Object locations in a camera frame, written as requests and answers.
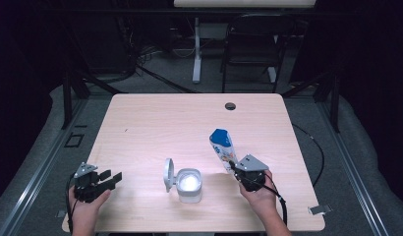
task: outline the milk carton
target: milk carton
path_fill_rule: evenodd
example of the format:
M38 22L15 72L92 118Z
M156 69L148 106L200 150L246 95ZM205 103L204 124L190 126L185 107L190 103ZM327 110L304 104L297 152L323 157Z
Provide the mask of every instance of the milk carton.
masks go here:
M236 158L235 150L233 150L229 133L226 130L216 129L209 139L211 146L222 161L223 167L229 174L233 174L234 171L231 169L229 161L232 160L234 163L238 163L238 159Z

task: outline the dark background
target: dark background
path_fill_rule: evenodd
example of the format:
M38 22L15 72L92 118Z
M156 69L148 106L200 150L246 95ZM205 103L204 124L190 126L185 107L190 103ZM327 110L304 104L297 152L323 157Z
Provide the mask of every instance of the dark background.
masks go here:
M108 1L100 3L113 6ZM171 1L135 3L136 7L171 7ZM63 29L54 18L38 14L38 4L48 3L0 1L0 196L46 121L52 105L49 93L62 84L67 72L64 58L86 71L134 70L133 51L125 44L128 29L119 32L118 21L107 18L97 26L93 21L73 18L65 22L69 27ZM339 45L351 36L354 38L353 53L341 73L341 95L354 107L370 135L378 154L379 171L403 201L403 1L319 1L317 8L359 10L364 14L352 24L311 21L292 81L307 81L328 70L342 53ZM171 42L166 28L180 23L168 18L161 21L165 25L155 24L159 19L134 21L140 34L165 50ZM94 29L95 35L115 32L117 37L87 38L85 29ZM69 38L67 31L74 32L76 40Z

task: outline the human arm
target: human arm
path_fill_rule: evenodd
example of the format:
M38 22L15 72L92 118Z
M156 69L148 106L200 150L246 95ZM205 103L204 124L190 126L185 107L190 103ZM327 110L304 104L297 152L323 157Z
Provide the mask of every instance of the human arm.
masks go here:
M110 197L110 190L103 192L91 203L82 203L75 198L74 187L69 190L70 209L72 210L73 236L91 236L97 222L100 207Z
M274 189L271 182L272 173L265 170L265 174L270 178L265 178L265 186ZM284 224L276 208L276 196L266 188L261 188L256 192L248 192L242 184L239 184L240 192L248 202L251 208L257 214L268 236L291 235L287 226Z

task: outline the gray carpet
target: gray carpet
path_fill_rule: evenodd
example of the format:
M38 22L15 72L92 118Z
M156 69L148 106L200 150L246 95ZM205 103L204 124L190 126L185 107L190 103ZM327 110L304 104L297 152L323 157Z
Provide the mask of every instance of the gray carpet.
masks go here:
M288 52L278 92L290 88L287 79L295 53L295 50ZM183 87L200 92L220 92L220 53L216 49L203 51L201 83L198 85L192 83L193 56L182 58L165 53L153 53L146 59L150 59L144 63L147 69ZM238 71L236 69L232 73L237 77L252 76L252 80L256 81L267 80L267 74L257 74L249 70ZM130 93L178 92L140 70L129 79L110 85ZM56 213L58 210L65 209L64 188L67 178L82 161L87 160L111 97L97 86L89 85L89 88L92 92L89 100L82 102L74 97L75 103L77 102L78 107L82 109L79 108L76 119L65 135L60 130L64 115L62 91L61 88L58 88L52 92L54 107L47 124L14 181L0 199L0 230L2 226L7 225L6 220L12 214L18 199L29 184L30 178L44 159L48 158L52 147L61 145L56 151L55 162L48 167L49 172L45 176L45 181L38 187L37 196L28 206L27 213L21 216L21 224L17 225L13 232L15 235L69 235L61 229L63 218L56 217ZM252 86L247 90L247 87L243 86L230 89L229 92L269 92L265 89L265 87ZM334 211L324 217L326 226L321 232L296 232L295 235L374 235L345 172L341 152L330 135L330 128L324 125L324 119L327 118L319 111L320 104L315 104L310 97L312 91L313 88L305 90L295 98L285 99L285 103L293 124L310 133L323 149L325 165L315 190L319 203L331 205ZM340 103L339 122L341 136L373 197L374 205L378 209L385 227L390 235L403 235L403 204L391 194L382 176L377 172L376 153L371 140L356 119L353 109L343 99ZM320 152L308 135L297 128L293 129L305 158L310 178L314 181L322 162ZM78 147L64 147L70 134L83 137ZM65 139L56 142L59 137Z

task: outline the table surface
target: table surface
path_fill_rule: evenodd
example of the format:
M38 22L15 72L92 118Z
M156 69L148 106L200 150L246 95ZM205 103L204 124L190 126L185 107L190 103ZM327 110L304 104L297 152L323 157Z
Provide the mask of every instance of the table surface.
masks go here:
M227 110L227 102L236 109ZM287 202L290 230L324 228L321 215L308 213L317 198L280 95L174 93L113 96L87 163L99 173L122 172L123 180L100 209L96 231L263 231L209 143L218 128L229 132L238 159L250 153L269 166ZM166 158L173 159L175 174L182 168L201 172L199 203L181 203L175 186L166 192Z
M316 0L174 0L175 7L312 8Z

